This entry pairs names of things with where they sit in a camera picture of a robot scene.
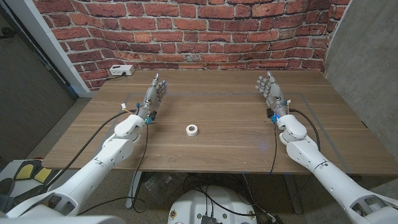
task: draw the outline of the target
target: red brick wall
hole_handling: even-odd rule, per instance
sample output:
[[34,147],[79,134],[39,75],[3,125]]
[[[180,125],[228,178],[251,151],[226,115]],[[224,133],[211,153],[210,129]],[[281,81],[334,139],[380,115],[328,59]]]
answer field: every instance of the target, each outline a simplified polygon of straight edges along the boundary
[[324,71],[349,0],[34,0],[82,79],[136,69]]

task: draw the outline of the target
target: white tape roll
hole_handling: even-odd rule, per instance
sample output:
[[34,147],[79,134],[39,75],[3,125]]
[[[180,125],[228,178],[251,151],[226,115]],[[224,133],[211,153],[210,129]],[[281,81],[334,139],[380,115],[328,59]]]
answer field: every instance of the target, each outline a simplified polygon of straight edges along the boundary
[[196,136],[198,134],[198,127],[194,124],[190,124],[186,128],[188,136]]

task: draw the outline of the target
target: white robotic arm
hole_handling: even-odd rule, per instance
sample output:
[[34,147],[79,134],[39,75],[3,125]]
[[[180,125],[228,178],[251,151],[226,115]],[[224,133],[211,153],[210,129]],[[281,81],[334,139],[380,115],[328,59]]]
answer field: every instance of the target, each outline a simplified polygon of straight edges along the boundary
[[106,174],[132,154],[134,145],[140,138],[139,131],[155,118],[150,115],[155,114],[167,93],[166,83],[163,81],[158,84],[158,75],[153,79],[144,102],[138,109],[138,115],[132,114],[119,123],[114,129],[114,134],[105,140],[102,150],[91,161],[59,188],[22,202],[6,216],[19,218],[77,215]]
[[264,95],[267,105],[277,118],[280,140],[287,146],[291,159],[307,168],[340,204],[352,223],[396,223],[398,200],[375,194],[362,188],[331,163],[308,137],[307,129],[294,115],[287,114],[279,85],[268,72],[269,80],[259,77],[256,88]]

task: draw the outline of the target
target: table top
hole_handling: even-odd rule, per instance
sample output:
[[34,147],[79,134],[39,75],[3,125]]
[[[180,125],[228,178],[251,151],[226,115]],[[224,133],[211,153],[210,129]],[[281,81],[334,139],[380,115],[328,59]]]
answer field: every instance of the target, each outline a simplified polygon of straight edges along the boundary
[[[135,71],[133,76],[109,80],[87,104],[43,166],[65,167],[91,135],[121,111],[121,103],[134,109],[141,103],[154,75],[167,81],[169,94],[149,125],[147,152],[141,171],[267,173],[275,154],[274,124],[266,118],[264,97],[255,89],[265,71]],[[275,79],[291,99],[290,108],[304,112],[320,135],[321,152],[349,174],[396,175],[398,163],[365,127],[354,111],[319,72],[274,71]],[[315,140],[315,134],[295,114]],[[81,168],[113,134],[124,114],[108,123],[71,166]],[[189,137],[185,128],[198,126]],[[132,155],[115,169],[136,169],[145,148],[146,129]],[[307,174],[287,155],[277,137],[273,174]]]

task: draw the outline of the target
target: white power strip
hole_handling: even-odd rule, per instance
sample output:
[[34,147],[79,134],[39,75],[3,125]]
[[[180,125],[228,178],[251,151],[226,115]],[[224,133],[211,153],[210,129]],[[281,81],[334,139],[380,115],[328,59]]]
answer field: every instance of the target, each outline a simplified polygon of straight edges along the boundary
[[132,65],[113,65],[110,69],[111,74],[116,75],[123,75],[123,72],[126,72],[125,75],[132,75],[136,69]]

